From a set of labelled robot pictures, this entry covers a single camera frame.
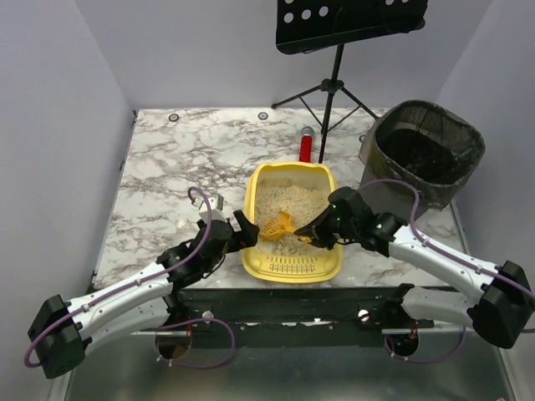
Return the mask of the yellow and grey litter box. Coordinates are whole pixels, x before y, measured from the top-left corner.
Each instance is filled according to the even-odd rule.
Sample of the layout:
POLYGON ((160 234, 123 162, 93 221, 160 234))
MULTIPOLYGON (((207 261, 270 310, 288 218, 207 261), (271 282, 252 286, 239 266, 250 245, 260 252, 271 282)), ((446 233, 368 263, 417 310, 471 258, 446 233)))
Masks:
MULTIPOLYGON (((261 164, 250 177, 245 195, 244 214, 253 224, 257 183, 262 179, 277 178, 329 188, 330 193, 338 188, 332 171, 322 164, 297 161, 261 164)), ((250 275, 265 281, 309 284, 326 282, 336 276, 343 264, 343 254, 343 248, 339 245, 315 256, 275 256, 259 252, 254 246, 242 253, 242 263, 250 275)))

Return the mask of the orange litter scoop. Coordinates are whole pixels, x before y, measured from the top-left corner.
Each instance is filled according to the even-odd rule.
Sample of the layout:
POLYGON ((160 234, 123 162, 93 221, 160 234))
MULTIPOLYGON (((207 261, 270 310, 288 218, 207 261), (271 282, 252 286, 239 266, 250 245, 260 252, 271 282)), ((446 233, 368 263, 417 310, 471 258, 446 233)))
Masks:
POLYGON ((297 236, 293 226, 293 218, 286 211, 279 211, 278 215, 267 220, 261 227, 259 237, 265 241, 277 241, 283 236, 291 236, 293 239, 305 244, 310 244, 312 239, 306 236, 297 236))

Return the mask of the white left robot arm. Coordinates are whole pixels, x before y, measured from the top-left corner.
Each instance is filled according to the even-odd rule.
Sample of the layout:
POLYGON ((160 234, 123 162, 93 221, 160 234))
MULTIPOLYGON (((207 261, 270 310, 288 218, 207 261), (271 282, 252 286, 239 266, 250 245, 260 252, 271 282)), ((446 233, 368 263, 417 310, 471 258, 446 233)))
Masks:
POLYGON ((199 222, 196 237, 164 251, 132 277, 103 290, 65 301, 55 295, 43 302, 28 329, 24 355, 29 368, 47 379, 76 368, 95 347, 138 330, 164 325, 173 314, 186 316, 177 293, 209 277, 229 253, 257 244, 258 226, 242 211, 239 225, 228 219, 199 222))

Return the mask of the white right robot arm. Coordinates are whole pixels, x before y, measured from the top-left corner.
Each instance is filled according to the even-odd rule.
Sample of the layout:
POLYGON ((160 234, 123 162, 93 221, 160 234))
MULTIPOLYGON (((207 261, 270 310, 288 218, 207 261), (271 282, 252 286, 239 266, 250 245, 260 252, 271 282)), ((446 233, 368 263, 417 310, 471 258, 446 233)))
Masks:
POLYGON ((506 261, 498 266, 445 246, 392 213, 374 213, 348 186, 331 193, 328 202, 321 214, 295 231, 296 236, 329 250, 358 244, 420 268, 452 289, 407 287, 399 304, 408 318, 467 327, 499 348, 510 349, 516 343, 534 313, 534 294, 518 264, 506 261))

